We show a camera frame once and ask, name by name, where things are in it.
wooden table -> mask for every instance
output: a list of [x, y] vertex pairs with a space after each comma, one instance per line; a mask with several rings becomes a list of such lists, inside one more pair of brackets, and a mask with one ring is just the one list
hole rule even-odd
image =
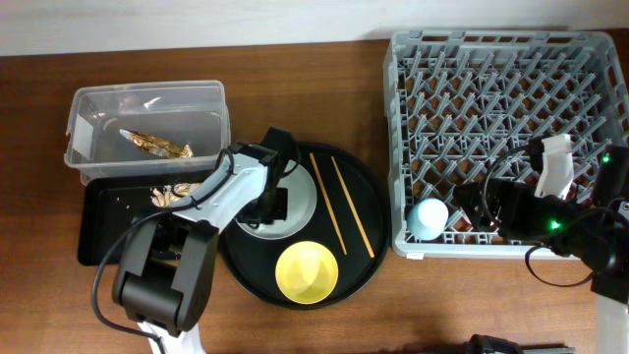
[[[614, 31], [629, 58], [626, 31]], [[76, 251], [84, 188], [63, 153], [74, 92], [122, 83], [216, 79], [226, 88], [232, 140], [258, 141], [268, 126], [344, 148], [384, 186], [387, 130], [382, 60], [388, 41], [151, 50], [0, 58], [0, 351], [147, 353], [148, 342], [113, 331], [91, 311], [94, 267]], [[568, 282], [579, 262], [540, 262]], [[103, 312], [126, 320], [110, 299]], [[596, 351], [595, 295], [530, 276], [523, 261], [407, 261], [389, 252], [372, 281], [330, 308], [295, 312], [253, 297], [217, 260], [200, 321], [208, 352], [390, 352], [461, 344], [474, 333], [522, 344]]]

light blue cup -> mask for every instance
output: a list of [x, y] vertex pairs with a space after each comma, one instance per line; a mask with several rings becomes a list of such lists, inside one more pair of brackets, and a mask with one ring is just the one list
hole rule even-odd
[[448, 207], [434, 198], [417, 203], [406, 217], [408, 229], [415, 238], [430, 241], [439, 237], [448, 220]]

black tray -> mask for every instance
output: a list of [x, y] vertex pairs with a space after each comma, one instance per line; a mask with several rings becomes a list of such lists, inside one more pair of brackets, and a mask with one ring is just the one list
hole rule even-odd
[[[381, 192], [372, 172], [356, 157], [326, 145], [300, 143], [302, 166], [314, 179], [317, 203], [311, 221], [298, 233], [281, 240], [262, 240], [232, 222], [219, 239], [219, 250], [234, 277], [261, 300], [288, 309], [313, 310], [344, 300], [360, 290], [384, 260], [391, 239], [388, 198]], [[330, 198], [347, 256], [343, 254], [323, 201], [310, 160], [314, 154], [321, 179]], [[370, 258], [363, 238], [339, 182], [330, 156], [334, 156], [357, 213], [369, 237], [375, 257]], [[279, 256], [301, 241], [315, 241], [327, 247], [338, 262], [339, 278], [332, 293], [323, 301], [302, 305], [286, 298], [275, 282]]]
[[[131, 225], [134, 216], [158, 210], [150, 201], [153, 187], [177, 183], [200, 183], [211, 171], [177, 173], [158, 176], [116, 177], [95, 179], [86, 187], [81, 236], [77, 259], [84, 266], [97, 266], [103, 256]], [[124, 244], [116, 249], [109, 264], [117, 264]], [[161, 260], [174, 260], [172, 252], [154, 253]]]

plastic dish rack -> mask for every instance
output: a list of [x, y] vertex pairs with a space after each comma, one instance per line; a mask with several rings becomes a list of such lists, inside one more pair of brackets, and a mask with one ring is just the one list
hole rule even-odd
[[[453, 204], [455, 185], [544, 133], [572, 137], [579, 203], [588, 203], [600, 154], [626, 146], [629, 98], [612, 39], [602, 32], [418, 30], [393, 35], [384, 70], [394, 251], [423, 257], [522, 258], [530, 245], [477, 232]], [[495, 177], [536, 183], [516, 154]], [[415, 239], [406, 215], [425, 198], [448, 206], [445, 232]], [[539, 250], [535, 258], [555, 258]]]

wooden chopstick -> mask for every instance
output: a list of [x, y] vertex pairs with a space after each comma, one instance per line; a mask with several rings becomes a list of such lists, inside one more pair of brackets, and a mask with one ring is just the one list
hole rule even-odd
[[365, 233], [365, 229], [363, 228], [363, 223], [361, 219], [358, 217], [358, 213], [356, 212], [356, 208], [354, 207], [354, 202], [352, 202], [352, 197], [350, 196], [350, 192], [347, 190], [345, 186], [345, 181], [343, 180], [343, 176], [341, 176], [341, 171], [339, 171], [338, 166], [336, 165], [336, 160], [334, 156], [332, 157], [332, 163], [334, 163], [334, 168], [336, 169], [336, 174], [338, 175], [339, 181], [341, 181], [341, 186], [343, 187], [343, 192], [345, 192], [345, 198], [347, 198], [347, 203], [350, 205], [350, 209], [354, 214], [354, 219], [356, 219], [356, 223], [358, 224], [358, 229], [361, 231], [361, 235], [363, 235], [363, 242], [365, 242], [365, 246], [367, 247], [367, 252], [370, 253], [370, 257], [373, 258], [373, 250], [372, 244], [370, 244], [370, 240], [367, 238], [367, 234]]
[[325, 200], [327, 211], [330, 213], [330, 218], [332, 218], [332, 224], [334, 224], [334, 230], [336, 230], [336, 235], [338, 236], [338, 240], [341, 242], [341, 247], [343, 248], [343, 254], [347, 256], [347, 250], [345, 249], [343, 236], [341, 236], [341, 230], [338, 229], [338, 223], [336, 222], [336, 217], [334, 216], [334, 210], [332, 210], [330, 199], [327, 197], [327, 193], [325, 192], [325, 187], [323, 187], [323, 180], [321, 179], [321, 175], [318, 173], [318, 167], [316, 167], [315, 156], [313, 155], [312, 152], [311, 152], [311, 161], [313, 162], [314, 173], [316, 174], [316, 180], [318, 180], [318, 184], [321, 187], [321, 191], [323, 192], [323, 199]]

